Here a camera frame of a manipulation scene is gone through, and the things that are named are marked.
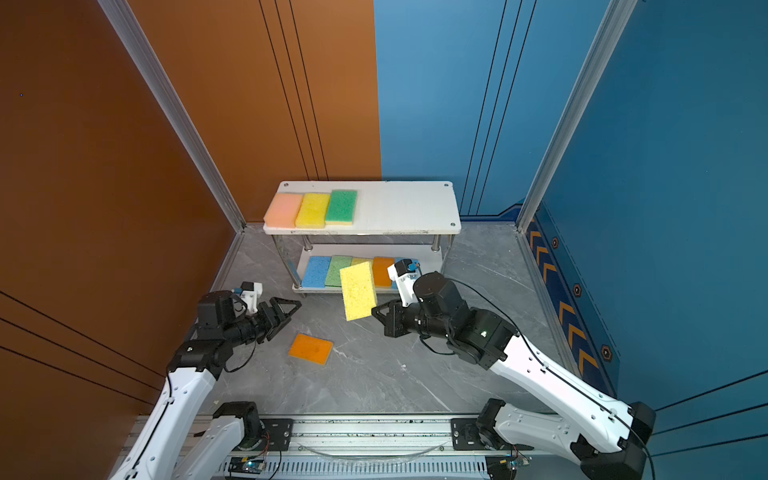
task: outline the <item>black cable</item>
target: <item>black cable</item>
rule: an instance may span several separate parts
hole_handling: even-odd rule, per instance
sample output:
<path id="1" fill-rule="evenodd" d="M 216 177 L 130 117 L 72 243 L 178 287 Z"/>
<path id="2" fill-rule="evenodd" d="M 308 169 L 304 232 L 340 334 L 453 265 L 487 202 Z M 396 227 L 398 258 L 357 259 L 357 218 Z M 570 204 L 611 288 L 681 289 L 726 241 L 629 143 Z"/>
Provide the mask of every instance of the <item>black cable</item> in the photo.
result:
<path id="1" fill-rule="evenodd" d="M 283 464 L 283 451 L 278 450 L 278 452 L 280 453 L 280 461 L 277 463 L 277 468 L 275 468 L 275 471 L 272 473 L 272 476 L 269 477 L 267 480 L 272 480 L 273 478 L 275 478 L 275 475 L 277 475 L 277 472 L 280 471 L 280 466 Z"/>
<path id="2" fill-rule="evenodd" d="M 466 283 L 462 282 L 461 280 L 456 280 L 456 279 L 452 279 L 452 278 L 448 278 L 448 277 L 446 277 L 445 279 L 446 279 L 446 280 L 450 280 L 450 281 L 452 281 L 452 282 L 460 283 L 460 284 L 462 284 L 463 286 L 466 286 L 466 287 L 467 287 L 467 288 L 469 288 L 471 291 L 473 291 L 473 292 L 477 293 L 477 294 L 478 294 L 478 295 L 479 295 L 479 296 L 480 296 L 480 297 L 481 297 L 483 300 L 485 300 L 486 302 L 488 302 L 488 303 L 489 303 L 489 304 L 490 304 L 490 305 L 491 305 L 493 308 L 497 309 L 497 310 L 500 312 L 500 314 L 502 314 L 503 316 L 507 317 L 507 320 L 509 320 L 509 322 L 510 322 L 510 323 L 511 323 L 511 324 L 512 324 L 512 325 L 513 325 L 513 326 L 514 326 L 516 329 L 517 329 L 517 331 L 518 331 L 518 332 L 520 332 L 520 338 L 522 338 L 522 339 L 523 339 L 523 342 L 525 343 L 525 346 L 527 346 L 527 347 L 528 347 L 528 351 L 529 351 L 529 352 L 531 352 L 531 356 L 532 356 L 533 358 L 535 358 L 535 359 L 536 359 L 536 361 L 539 363 L 539 365 L 543 366 L 543 367 L 544 367 L 544 368 L 545 368 L 545 369 L 546 369 L 548 372 L 550 372 L 552 375 L 554 375 L 554 376 L 555 376 L 555 378 L 558 378 L 558 379 L 560 379 L 560 380 L 561 380 L 563 383 L 565 383 L 566 385 L 570 386 L 570 387 L 571 387 L 573 390 L 576 390 L 577 392 L 579 392 L 580 394 L 582 394 L 582 395 L 583 395 L 583 397 L 585 397 L 587 400 L 589 400 L 590 402 L 592 402 L 592 403 L 594 403 L 595 405 L 597 405 L 598 407 L 600 407 L 600 410 L 602 410 L 602 411 L 605 411 L 605 412 L 608 412 L 608 413 L 611 413 L 611 414 L 612 414 L 612 412 L 611 412 L 609 409 L 605 408 L 605 407 L 604 407 L 604 406 L 603 406 L 603 405 L 602 405 L 600 402 L 598 402 L 597 400 L 593 399 L 593 398 L 592 398 L 592 397 L 591 397 L 591 396 L 590 396 L 588 393 L 586 393 L 586 392 L 582 391 L 582 390 L 581 390 L 581 389 L 579 389 L 579 388 L 578 388 L 576 385 L 574 385 L 574 384 L 570 383 L 569 381 L 567 381 L 566 379 L 564 379 L 563 377 L 561 377 L 560 375 L 558 375 L 558 374 L 557 374 L 555 371 L 553 371 L 552 369 L 550 369 L 548 366 L 545 366 L 545 365 L 544 365 L 544 362 L 542 362 L 542 361 L 541 361 L 541 359 L 539 359 L 539 358 L 538 358 L 538 356 L 536 355 L 536 352 L 534 352 L 534 351 L 533 351 L 533 349 L 531 348 L 531 344 L 530 344 L 530 343 L 528 343 L 528 339 L 526 339 L 526 338 L 525 338 L 525 335 L 523 335 L 523 332 L 522 332 L 522 330 L 520 330 L 520 327 L 518 326 L 518 324 L 517 324 L 517 323 L 515 323 L 515 321 L 514 321 L 514 320 L 513 320 L 513 319 L 512 319 L 512 318 L 511 318 L 509 315 L 507 315 L 507 314 L 504 312 L 504 310 L 502 310 L 502 309 L 498 308 L 498 307 L 497 307 L 497 306 L 496 306 L 496 305 L 495 305 L 495 304 L 494 304 L 494 303 L 493 303 L 491 300 L 488 300 L 488 298 L 486 298 L 486 297 L 485 297 L 485 295 L 483 295 L 483 294 L 482 294 L 482 293 L 480 293 L 479 291 L 475 290 L 475 288 L 474 288 L 473 286 L 471 286 L 471 285 L 468 285 L 468 284 L 466 284 Z M 648 446 L 647 446 L 647 445 L 645 445 L 645 442 L 643 442 L 643 439 L 642 439 L 642 438 L 640 438 L 640 436 L 637 434 L 637 432 L 635 432 L 635 431 L 632 429 L 632 427 L 631 427 L 631 426 L 629 426 L 629 425 L 628 425 L 628 424 L 627 424 L 627 423 L 626 423 L 624 420 L 622 420 L 622 419 L 621 419 L 621 418 L 620 418 L 618 415 L 614 415 L 614 418 L 616 418 L 616 420 L 618 420 L 618 421 L 619 421 L 619 422 L 620 422 L 622 425 L 624 425 L 625 427 L 627 427 L 627 429 L 630 431 L 630 433 L 632 433 L 632 435 L 634 435 L 634 436 L 635 436 L 635 438 L 636 438 L 636 439 L 637 439 L 637 440 L 640 442 L 641 448 L 642 448 L 642 449 L 645 451 L 645 453 L 646 453 L 646 455 L 647 455 L 647 457 L 648 457 L 648 461 L 650 462 L 650 473 L 651 473 L 651 478 L 652 478 L 653 480 L 656 480 L 656 468 L 654 467 L 654 460 L 651 458 L 651 455 L 650 455 L 650 450 L 648 450 Z"/>
<path id="3" fill-rule="evenodd" d="M 456 352 L 450 352 L 450 353 L 436 352 L 434 349 L 432 349 L 431 346 L 427 345 L 427 342 L 424 341 L 424 340 L 426 340 L 428 338 L 429 338 L 429 335 L 425 335 L 425 336 L 419 335 L 419 340 L 422 341 L 422 344 L 425 347 L 427 347 L 427 350 L 429 350 L 430 352 L 437 353 L 438 355 L 455 355 L 456 354 Z"/>
<path id="4" fill-rule="evenodd" d="M 149 446 L 149 442 L 152 440 L 152 437 L 154 436 L 155 430 L 157 430 L 157 426 L 160 425 L 160 422 L 163 421 L 165 412 L 168 410 L 168 406 L 170 405 L 170 399 L 174 396 L 174 387 L 170 383 L 170 373 L 166 374 L 165 378 L 168 379 L 168 398 L 165 399 L 165 407 L 163 408 L 163 412 L 160 414 L 160 418 L 157 419 L 157 423 L 155 423 L 154 427 L 152 427 L 152 432 L 149 434 L 149 438 L 144 443 L 144 447 L 141 449 L 141 453 L 139 454 L 138 457 L 136 457 L 136 462 L 134 462 L 134 466 L 131 467 L 132 469 L 136 468 L 136 466 L 139 464 L 139 460 L 141 460 L 141 456 L 144 454 L 144 452 L 147 451 L 147 447 Z"/>
<path id="5" fill-rule="evenodd" d="M 4 350 L 4 351 L 6 351 L 6 352 L 8 352 L 8 353 L 13 353 L 14 355 L 18 355 L 18 356 L 20 356 L 21 358 L 24 358 L 24 359 L 27 359 L 27 360 L 31 360 L 32 362 L 36 362 L 36 363 L 39 363 L 40 365 L 45 365 L 45 366 L 47 366 L 47 367 L 49 367 L 49 368 L 52 368 L 53 370 L 57 370 L 57 371 L 59 371 L 59 372 L 61 372 L 61 373 L 66 373 L 67 375 L 73 376 L 73 377 L 75 377 L 76 379 L 85 380 L 85 381 L 86 381 L 86 382 L 88 382 L 88 383 L 92 383 L 92 384 L 94 384 L 94 385 L 96 385 L 96 386 L 100 386 L 100 387 L 102 387 L 102 388 L 105 388 L 105 389 L 107 389 L 107 390 L 111 390 L 112 392 L 115 392 L 115 393 L 119 393 L 119 394 L 121 394 L 121 395 L 127 396 L 129 399 L 138 400 L 139 402 L 143 402 L 143 403 L 146 403 L 146 404 L 147 404 L 147 405 L 149 405 L 149 406 L 152 406 L 152 405 L 153 405 L 152 403 L 149 403 L 147 400 L 143 400 L 143 399 L 140 399 L 140 398 L 138 398 L 138 397 L 135 397 L 135 396 L 133 396 L 133 395 L 131 395 L 131 394 L 128 394 L 128 393 L 126 393 L 126 392 L 121 392 L 121 391 L 120 391 L 120 390 L 118 390 L 118 389 L 113 389 L 112 387 L 110 387 L 110 386 L 106 386 L 106 385 L 104 385 L 104 384 L 102 384 L 102 383 L 99 383 L 99 382 L 94 382 L 93 380 L 91 380 L 91 379 L 87 379 L 87 378 L 85 378 L 84 376 L 80 376 L 80 375 L 78 375 L 77 373 L 72 373 L 72 372 L 69 372 L 68 370 L 64 370 L 64 369 L 62 369 L 62 368 L 59 368 L 59 367 L 57 367 L 57 366 L 51 365 L 50 363 L 46 363 L 46 362 L 43 362 L 42 360 L 38 360 L 38 359 L 36 359 L 36 358 L 30 357 L 29 355 L 25 355 L 24 353 L 21 353 L 21 352 L 17 352 L 16 350 L 13 350 L 13 349 L 9 349 L 7 346 L 2 346 L 2 345 L 0 345 L 0 350 Z"/>
<path id="6" fill-rule="evenodd" d="M 419 302 L 419 316 L 422 316 L 423 313 L 424 313 L 424 306 Z M 427 340 L 431 336 L 429 335 L 429 325 L 427 324 L 427 332 L 424 333 L 421 320 L 416 320 L 416 333 L 419 335 L 419 340 L 421 340 L 422 345 L 427 347 L 427 350 L 429 350 L 430 352 L 436 353 L 438 355 L 455 355 L 456 354 L 456 352 L 450 352 L 450 353 L 437 352 L 431 346 L 427 345 L 427 342 L 425 340 Z"/>
<path id="7" fill-rule="evenodd" d="M 6 320 L 6 319 L 4 319 L 4 318 L 0 317 L 0 321 L 6 322 L 8 325 L 14 326 L 14 327 L 16 327 L 17 329 L 20 329 L 22 332 L 26 332 L 26 333 L 29 333 L 30 335 L 34 335 L 34 336 L 38 337 L 39 339 L 45 340 L 45 341 L 46 341 L 46 342 L 48 342 L 48 343 L 53 343 L 53 344 L 54 344 L 54 345 L 56 345 L 57 347 L 60 347 L 60 348 L 62 348 L 62 349 L 64 349 L 64 350 L 67 350 L 67 351 L 68 351 L 68 352 L 70 352 L 70 353 L 74 353 L 75 355 L 77 355 L 77 356 L 80 356 L 81 358 L 84 358 L 84 359 L 86 359 L 86 360 L 90 360 L 90 361 L 92 361 L 93 363 L 95 363 L 96 365 L 99 365 L 99 366 L 103 366 L 105 369 L 109 369 L 109 370 L 111 370 L 111 371 L 113 371 L 113 372 L 117 373 L 118 375 L 122 375 L 122 376 L 124 376 L 124 377 L 127 377 L 127 378 L 129 378 L 129 379 L 131 379 L 131 380 L 135 380 L 136 382 L 139 382 L 139 383 L 140 383 L 140 384 L 142 384 L 142 385 L 146 385 L 146 386 L 148 386 L 149 388 L 151 388 L 151 389 L 153 389 L 153 390 L 157 390 L 158 392 L 160 391 L 160 389 L 159 389 L 159 388 L 157 388 L 157 387 L 156 387 L 156 386 L 154 386 L 154 385 L 150 385 L 149 383 L 146 383 L 146 382 L 142 382 L 141 380 L 139 380 L 139 379 L 137 379 L 137 378 L 135 378 L 135 377 L 132 377 L 132 376 L 128 375 L 127 373 L 123 373 L 123 372 L 121 372 L 121 371 L 120 371 L 120 370 L 118 370 L 118 369 L 113 369 L 113 368 L 112 368 L 112 367 L 110 367 L 109 365 L 105 365 L 104 363 L 101 363 L 101 362 L 99 362 L 98 360 L 94 360 L 94 359 L 92 359 L 90 356 L 87 356 L 87 355 L 83 355 L 82 353 L 80 353 L 80 352 L 77 352 L 77 351 L 75 351 L 75 350 L 73 350 L 73 349 L 71 349 L 71 348 L 69 348 L 69 347 L 67 347 L 67 346 L 64 346 L 64 345 L 62 345 L 62 344 L 60 344 L 60 343 L 54 342 L 53 340 L 51 340 L 51 339 L 49 339 L 49 338 L 45 338 L 43 335 L 39 335 L 39 334 L 37 334 L 37 333 L 35 333 L 35 332 L 32 332 L 31 330 L 29 330 L 29 329 L 26 329 L 26 328 L 24 328 L 24 327 L 23 327 L 23 326 L 21 326 L 21 325 L 16 325 L 15 323 L 13 323 L 13 322 L 12 322 L 12 321 L 10 321 L 10 320 Z"/>
<path id="8" fill-rule="evenodd" d="M 43 315 L 45 318 L 47 318 L 47 319 L 51 320 L 52 322 L 58 323 L 59 325 L 63 326 L 65 329 L 69 329 L 70 331 L 77 333 L 79 336 L 82 336 L 82 337 L 84 337 L 84 338 L 86 338 L 86 339 L 89 339 L 90 341 L 92 341 L 92 342 L 93 342 L 93 343 L 95 343 L 96 345 L 99 345 L 99 346 L 103 346 L 105 349 L 109 350 L 110 352 L 118 354 L 119 356 L 123 357 L 123 358 L 124 358 L 124 359 L 126 359 L 127 361 L 129 361 L 129 362 L 132 362 L 132 363 L 135 363 L 136 365 L 140 366 L 140 367 L 141 367 L 141 368 L 143 368 L 143 369 L 147 369 L 147 370 L 149 370 L 150 372 L 154 373 L 155 375 L 158 375 L 158 376 L 163 376 L 161 373 L 157 373 L 157 372 L 155 372 L 153 369 L 149 368 L 148 366 L 146 366 L 146 365 L 142 365 L 141 363 L 137 362 L 136 360 L 132 359 L 131 357 L 129 357 L 129 356 L 126 356 L 126 355 L 123 355 L 122 353 L 118 352 L 117 350 L 115 350 L 115 349 L 113 349 L 113 348 L 111 348 L 111 347 L 108 347 L 108 346 L 106 346 L 105 344 L 103 344 L 103 343 L 99 342 L 99 341 L 98 341 L 98 340 L 96 340 L 96 339 L 93 339 L 93 338 L 91 338 L 91 337 L 90 337 L 90 336 L 88 336 L 88 335 L 85 335 L 83 332 L 80 332 L 80 331 L 78 331 L 78 330 L 76 330 L 76 329 L 74 329 L 74 328 L 70 327 L 70 326 L 69 326 L 69 325 L 67 325 L 66 323 L 63 323 L 63 322 L 59 322 L 59 321 L 58 321 L 58 320 L 56 320 L 54 317 L 52 317 L 52 316 L 50 316 L 50 315 L 47 315 L 47 314 L 45 314 L 45 313 L 41 312 L 40 310 L 38 310 L 38 309 L 34 308 L 34 307 L 33 307 L 33 306 L 31 306 L 31 305 L 28 305 L 28 304 L 26 304 L 26 303 L 22 302 L 21 300 L 19 300 L 18 298 L 14 297 L 14 296 L 10 296 L 10 295 L 8 295 L 6 292 L 3 292 L 3 291 L 1 291 L 1 290 L 0 290 L 0 295 L 3 295 L 3 296 L 6 296 L 6 297 L 8 297 L 9 299 L 13 300 L 14 302 L 18 303 L 19 305 L 23 305 L 23 306 L 26 306 L 27 308 L 29 308 L 29 309 L 30 309 L 30 310 L 32 310 L 33 312 L 35 312 L 35 313 L 39 313 L 40 315 Z"/>
<path id="9" fill-rule="evenodd" d="M 250 355 L 248 356 L 246 361 L 243 363 L 243 365 L 241 365 L 241 366 L 239 366 L 239 367 L 237 367 L 235 369 L 228 370 L 227 369 L 227 365 L 225 364 L 224 365 L 224 372 L 235 373 L 237 370 L 242 369 L 244 366 L 248 365 L 248 362 L 250 362 L 250 360 L 253 358 L 253 354 L 256 352 L 256 345 L 257 345 L 257 343 L 253 342 L 253 350 L 250 351 Z"/>

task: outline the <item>yellow sponge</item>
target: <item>yellow sponge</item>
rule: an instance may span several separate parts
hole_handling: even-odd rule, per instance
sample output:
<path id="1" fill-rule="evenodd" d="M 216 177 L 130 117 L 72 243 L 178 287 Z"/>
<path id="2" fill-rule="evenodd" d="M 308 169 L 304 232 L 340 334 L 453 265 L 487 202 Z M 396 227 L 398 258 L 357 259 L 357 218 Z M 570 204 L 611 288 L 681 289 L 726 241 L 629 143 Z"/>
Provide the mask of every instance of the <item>yellow sponge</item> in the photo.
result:
<path id="1" fill-rule="evenodd" d="M 325 228 L 330 201 L 330 194 L 304 194 L 299 214 L 296 215 L 296 228 Z"/>
<path id="2" fill-rule="evenodd" d="M 371 309 L 377 302 L 371 263 L 358 263 L 342 268 L 339 274 L 347 321 L 370 316 Z"/>

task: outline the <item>green sponge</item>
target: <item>green sponge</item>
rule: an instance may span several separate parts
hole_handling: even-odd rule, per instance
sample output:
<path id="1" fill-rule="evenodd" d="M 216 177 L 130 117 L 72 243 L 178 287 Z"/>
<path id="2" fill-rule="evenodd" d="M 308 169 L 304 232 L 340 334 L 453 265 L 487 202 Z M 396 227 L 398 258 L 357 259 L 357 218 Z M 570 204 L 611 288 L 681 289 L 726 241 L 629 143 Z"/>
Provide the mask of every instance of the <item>green sponge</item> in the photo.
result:
<path id="1" fill-rule="evenodd" d="M 331 264 L 328 267 L 326 275 L 326 286 L 341 286 L 341 276 L 339 270 L 347 268 L 352 263 L 352 257 L 343 255 L 334 255 L 331 257 Z"/>
<path id="2" fill-rule="evenodd" d="M 357 190 L 334 190 L 326 214 L 327 225 L 352 225 L 355 220 Z"/>

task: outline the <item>metal shelf leg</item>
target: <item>metal shelf leg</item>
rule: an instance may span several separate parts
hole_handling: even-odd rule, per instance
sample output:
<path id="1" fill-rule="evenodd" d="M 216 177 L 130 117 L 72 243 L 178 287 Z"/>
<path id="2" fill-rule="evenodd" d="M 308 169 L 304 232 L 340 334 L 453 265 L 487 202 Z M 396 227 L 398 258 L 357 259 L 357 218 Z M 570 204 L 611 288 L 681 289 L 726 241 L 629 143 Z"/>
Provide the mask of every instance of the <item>metal shelf leg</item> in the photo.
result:
<path id="1" fill-rule="evenodd" d="M 301 290 L 301 279 L 299 278 L 299 272 L 296 271 L 296 265 L 294 265 L 291 259 L 288 257 L 285 245 L 283 244 L 283 237 L 281 235 L 272 235 L 272 241 L 275 243 L 277 254 L 280 255 L 280 259 L 283 261 L 283 265 L 285 265 L 286 270 L 288 270 L 290 279 L 293 281 L 293 286 L 296 288 L 296 290 Z"/>

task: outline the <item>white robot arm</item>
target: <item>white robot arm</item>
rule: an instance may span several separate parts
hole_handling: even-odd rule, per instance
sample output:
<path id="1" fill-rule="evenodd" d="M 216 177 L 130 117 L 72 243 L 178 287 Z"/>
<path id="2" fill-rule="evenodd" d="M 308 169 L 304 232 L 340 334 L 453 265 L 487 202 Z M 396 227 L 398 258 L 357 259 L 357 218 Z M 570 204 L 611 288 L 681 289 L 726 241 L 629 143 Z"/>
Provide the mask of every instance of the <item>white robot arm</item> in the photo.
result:
<path id="1" fill-rule="evenodd" d="M 459 358 L 519 384 L 557 413 L 528 412 L 490 399 L 477 421 L 488 448 L 530 445 L 579 464 L 592 480 L 642 477 L 645 444 L 656 419 L 653 409 L 592 388 L 541 353 L 511 319 L 470 308 L 453 281 L 437 272 L 420 276 L 416 270 L 407 259 L 390 267 L 401 300 L 372 312 L 384 325 L 384 335 L 443 338 Z"/>
<path id="2" fill-rule="evenodd" d="M 157 404 L 111 480 L 210 480 L 235 447 L 264 450 L 265 442 L 274 447 L 279 441 L 263 436 L 254 402 L 227 402 L 214 413 L 203 438 L 176 465 L 195 415 L 226 369 L 232 348 L 271 340 L 301 307 L 296 300 L 274 297 L 270 303 L 258 303 L 261 283 L 243 282 L 238 290 L 237 295 L 225 290 L 200 299 L 197 338 L 176 351 Z M 285 312 L 285 305 L 293 307 Z"/>
<path id="3" fill-rule="evenodd" d="M 541 353 L 511 320 L 470 308 L 453 281 L 440 273 L 420 275 L 407 259 L 390 269 L 401 299 L 372 309 L 385 336 L 418 333 L 422 340 L 445 339 L 458 358 L 519 384 L 557 413 L 528 412 L 489 399 L 476 421 L 467 425 L 486 449 L 509 452 L 526 445 L 579 464 L 592 480 L 642 478 L 645 443 L 655 421 L 652 409 L 593 389 Z M 284 445 L 265 436 L 255 403 L 228 402 L 214 413 L 204 437 L 175 465 L 194 417 L 225 369 L 232 348 L 271 340 L 301 307 L 298 301 L 275 298 L 270 304 L 257 303 L 259 294 L 260 284 L 243 283 L 238 295 L 212 292 L 200 300 L 197 338 L 177 350 L 154 410 L 111 480 L 208 480 L 236 447 L 259 451 L 269 444 L 270 451 L 287 449 L 290 434 L 285 432 L 280 440 Z M 284 305 L 293 308 L 286 313 Z M 260 463 L 251 470 L 240 465 L 239 472 L 259 474 L 263 467 Z M 514 472 L 508 477 L 514 478 Z"/>

